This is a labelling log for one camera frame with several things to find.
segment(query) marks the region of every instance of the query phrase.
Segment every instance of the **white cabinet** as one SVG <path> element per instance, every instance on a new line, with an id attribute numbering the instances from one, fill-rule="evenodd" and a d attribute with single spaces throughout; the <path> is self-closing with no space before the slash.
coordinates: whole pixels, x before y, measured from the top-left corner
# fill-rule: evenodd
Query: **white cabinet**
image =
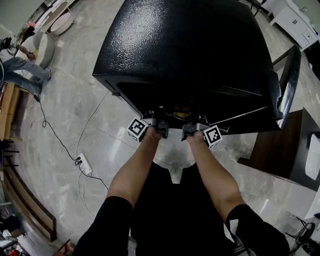
<path id="1" fill-rule="evenodd" d="M 289 0 L 280 0 L 273 7 L 271 25 L 280 25 L 299 45 L 301 51 L 318 40 L 311 24 L 299 8 Z"/>

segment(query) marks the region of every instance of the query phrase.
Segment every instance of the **power strip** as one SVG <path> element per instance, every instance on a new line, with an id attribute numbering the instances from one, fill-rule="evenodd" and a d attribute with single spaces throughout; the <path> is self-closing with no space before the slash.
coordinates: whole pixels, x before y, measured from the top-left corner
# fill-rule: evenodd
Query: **power strip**
<path id="1" fill-rule="evenodd" d="M 82 163 L 79 163 L 79 167 L 86 175 L 92 173 L 93 170 L 84 154 L 81 153 L 80 155 L 78 155 L 77 159 L 79 162 L 82 161 Z"/>

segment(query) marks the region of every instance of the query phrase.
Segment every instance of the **wall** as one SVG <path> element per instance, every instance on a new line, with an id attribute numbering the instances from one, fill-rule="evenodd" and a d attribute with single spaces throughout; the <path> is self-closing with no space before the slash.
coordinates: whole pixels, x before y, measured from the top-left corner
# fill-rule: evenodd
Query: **wall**
<path id="1" fill-rule="evenodd" d="M 17 35 L 43 0 L 0 0 L 0 24 Z M 8 36 L 0 26 L 0 38 Z"/>
<path id="2" fill-rule="evenodd" d="M 299 7 L 307 7 L 304 14 L 314 23 L 315 29 L 320 34 L 320 2 L 318 0 L 293 0 Z"/>

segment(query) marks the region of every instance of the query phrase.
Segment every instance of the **shoe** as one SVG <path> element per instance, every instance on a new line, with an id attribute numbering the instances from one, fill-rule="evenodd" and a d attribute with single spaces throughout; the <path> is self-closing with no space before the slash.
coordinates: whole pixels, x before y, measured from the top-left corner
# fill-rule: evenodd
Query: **shoe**
<path id="1" fill-rule="evenodd" d="M 49 73 L 50 73 L 49 79 L 47 79 L 48 81 L 50 81 L 50 79 L 51 79 L 51 69 L 47 67 L 45 70 L 49 71 Z"/>

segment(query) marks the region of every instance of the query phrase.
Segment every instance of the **white sink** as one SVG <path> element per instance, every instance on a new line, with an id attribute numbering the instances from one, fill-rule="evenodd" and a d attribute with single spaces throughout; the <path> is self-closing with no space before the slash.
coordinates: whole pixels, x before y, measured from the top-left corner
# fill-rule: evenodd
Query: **white sink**
<path id="1" fill-rule="evenodd" d="M 305 163 L 305 173 L 311 179 L 316 180 L 320 170 L 320 139 L 316 135 L 311 136 L 308 157 Z"/>

